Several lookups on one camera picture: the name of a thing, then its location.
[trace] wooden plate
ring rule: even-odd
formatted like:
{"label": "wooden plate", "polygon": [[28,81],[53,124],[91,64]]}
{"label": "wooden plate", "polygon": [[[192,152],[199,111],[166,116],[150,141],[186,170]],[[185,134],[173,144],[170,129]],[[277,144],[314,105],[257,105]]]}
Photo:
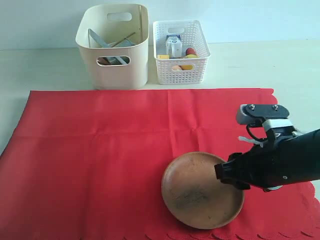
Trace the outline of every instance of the wooden plate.
{"label": "wooden plate", "polygon": [[214,165],[224,161],[206,152],[189,152],[166,168],[162,198],[169,211],[184,224],[214,229],[230,223],[240,212],[244,192],[216,178]]}

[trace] white table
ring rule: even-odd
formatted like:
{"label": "white table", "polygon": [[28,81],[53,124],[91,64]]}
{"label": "white table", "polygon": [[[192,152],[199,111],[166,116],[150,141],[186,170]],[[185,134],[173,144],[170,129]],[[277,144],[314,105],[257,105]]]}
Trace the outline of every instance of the white table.
{"label": "white table", "polygon": [[[202,84],[159,85],[149,48],[144,89],[273,88],[303,132],[320,128],[320,40],[209,45]],[[88,90],[91,80],[77,48],[0,51],[0,153],[7,145],[30,90]],[[320,199],[320,180],[313,182]]]}

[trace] plastic basket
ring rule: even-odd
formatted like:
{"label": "plastic basket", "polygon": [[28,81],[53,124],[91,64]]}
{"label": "plastic basket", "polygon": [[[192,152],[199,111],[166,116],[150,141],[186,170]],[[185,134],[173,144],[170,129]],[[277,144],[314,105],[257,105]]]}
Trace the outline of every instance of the plastic basket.
{"label": "plastic basket", "polygon": [[[165,54],[167,35],[181,36],[182,51],[193,48],[198,58],[158,59]],[[199,84],[204,80],[210,51],[197,20],[169,20],[153,23],[153,49],[160,84]],[[191,70],[173,70],[173,66],[192,65]]]}
{"label": "plastic basket", "polygon": [[[131,19],[110,20],[110,14],[131,15]],[[101,48],[88,34],[92,29],[107,44],[136,32],[129,47]],[[102,4],[89,8],[79,25],[75,41],[97,89],[138,89],[148,80],[149,21],[147,8],[139,4]],[[126,56],[126,65],[100,65],[98,58]]]}

